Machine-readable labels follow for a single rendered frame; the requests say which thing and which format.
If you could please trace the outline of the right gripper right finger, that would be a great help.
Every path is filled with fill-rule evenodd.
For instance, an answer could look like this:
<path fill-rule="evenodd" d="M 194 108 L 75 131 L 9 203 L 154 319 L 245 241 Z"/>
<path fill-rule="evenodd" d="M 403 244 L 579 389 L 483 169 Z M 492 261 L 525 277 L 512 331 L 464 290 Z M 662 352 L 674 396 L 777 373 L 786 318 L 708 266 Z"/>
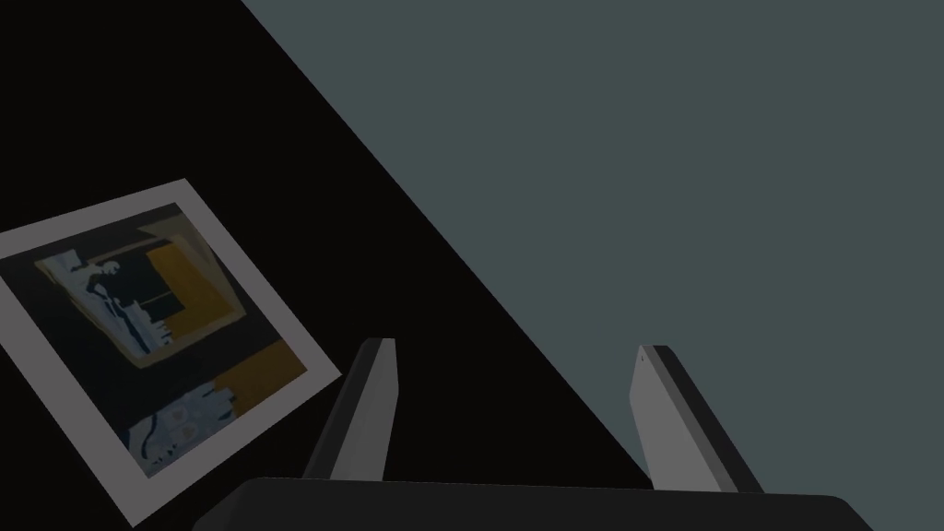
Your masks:
<path fill-rule="evenodd" d="M 763 492 L 670 347 L 639 347 L 629 402 L 655 489 Z"/>

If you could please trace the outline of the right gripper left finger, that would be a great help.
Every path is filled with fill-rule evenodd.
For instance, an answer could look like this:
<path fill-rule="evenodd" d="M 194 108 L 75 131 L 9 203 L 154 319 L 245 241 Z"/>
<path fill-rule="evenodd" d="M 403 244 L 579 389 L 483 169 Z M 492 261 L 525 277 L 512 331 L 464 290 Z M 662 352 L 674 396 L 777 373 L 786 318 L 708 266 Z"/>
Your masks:
<path fill-rule="evenodd" d="M 395 341 L 366 339 L 343 382 L 303 477 L 382 481 L 398 395 Z"/>

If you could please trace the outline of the white framed wall picture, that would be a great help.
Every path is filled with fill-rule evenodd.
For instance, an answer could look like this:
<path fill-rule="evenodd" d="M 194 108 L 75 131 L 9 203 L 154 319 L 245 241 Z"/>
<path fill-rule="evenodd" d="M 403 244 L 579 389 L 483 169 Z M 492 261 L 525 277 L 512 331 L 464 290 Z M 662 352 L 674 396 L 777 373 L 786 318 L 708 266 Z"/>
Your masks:
<path fill-rule="evenodd" d="M 186 180 L 0 232 L 0 346 L 129 525 L 339 376 Z"/>

